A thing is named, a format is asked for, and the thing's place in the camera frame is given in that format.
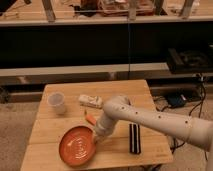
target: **white object on table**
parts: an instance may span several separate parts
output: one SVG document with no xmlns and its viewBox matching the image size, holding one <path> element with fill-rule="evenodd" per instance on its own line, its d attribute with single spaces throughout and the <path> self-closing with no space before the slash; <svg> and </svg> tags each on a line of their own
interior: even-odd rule
<svg viewBox="0 0 213 171">
<path fill-rule="evenodd" d="M 64 102 L 64 94 L 61 92 L 51 93 L 48 96 L 47 103 L 56 114 L 64 114 L 67 110 Z"/>
<path fill-rule="evenodd" d="M 83 106 L 89 106 L 94 108 L 102 108 L 102 98 L 99 96 L 91 97 L 85 94 L 81 94 L 78 98 L 79 102 Z"/>
</svg>

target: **floor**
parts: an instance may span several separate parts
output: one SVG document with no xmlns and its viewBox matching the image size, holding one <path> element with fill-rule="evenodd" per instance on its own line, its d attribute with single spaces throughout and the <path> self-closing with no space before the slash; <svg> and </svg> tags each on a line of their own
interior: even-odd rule
<svg viewBox="0 0 213 171">
<path fill-rule="evenodd" d="M 158 108 L 166 105 L 165 100 L 156 101 Z M 166 112 L 187 115 L 196 103 L 184 108 L 166 109 Z M 202 118 L 213 120 L 213 94 L 204 102 Z M 0 104 L 0 171 L 20 170 L 26 145 L 34 123 L 38 102 Z M 203 171 L 206 160 L 204 151 L 189 144 L 174 153 L 174 162 L 161 167 L 160 171 Z M 143 170 L 142 167 L 105 170 Z"/>
</svg>

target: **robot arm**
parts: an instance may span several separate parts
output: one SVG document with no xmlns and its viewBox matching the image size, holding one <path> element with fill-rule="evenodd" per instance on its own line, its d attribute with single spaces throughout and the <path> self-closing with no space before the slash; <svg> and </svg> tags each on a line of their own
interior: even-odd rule
<svg viewBox="0 0 213 171">
<path fill-rule="evenodd" d="M 112 134 L 118 120 L 135 122 L 210 151 L 207 170 L 213 170 L 213 122 L 136 108 L 129 105 L 125 96 L 116 96 L 107 101 L 103 111 L 95 126 L 98 136 Z"/>
</svg>

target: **white cup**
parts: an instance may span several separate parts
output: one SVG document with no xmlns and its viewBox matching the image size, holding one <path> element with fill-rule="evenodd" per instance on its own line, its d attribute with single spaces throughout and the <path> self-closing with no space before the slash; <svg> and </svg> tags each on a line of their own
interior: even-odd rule
<svg viewBox="0 0 213 171">
<path fill-rule="evenodd" d="M 47 103 L 56 114 L 64 114 L 67 110 L 64 103 L 63 93 L 60 92 L 51 93 L 48 96 Z"/>
</svg>

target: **orange object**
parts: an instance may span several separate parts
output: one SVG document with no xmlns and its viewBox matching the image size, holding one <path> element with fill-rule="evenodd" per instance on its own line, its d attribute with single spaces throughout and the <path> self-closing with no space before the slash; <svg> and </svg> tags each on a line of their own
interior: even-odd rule
<svg viewBox="0 0 213 171">
<path fill-rule="evenodd" d="M 91 114 L 87 114 L 87 110 L 84 110 L 84 115 L 85 115 L 85 119 L 87 122 L 89 122 L 90 124 L 92 124 L 93 126 L 95 126 L 96 124 L 96 119 L 94 118 L 93 115 Z"/>
<path fill-rule="evenodd" d="M 95 153 L 93 131 L 85 126 L 70 129 L 59 145 L 61 159 L 70 166 L 79 166 L 91 159 Z"/>
</svg>

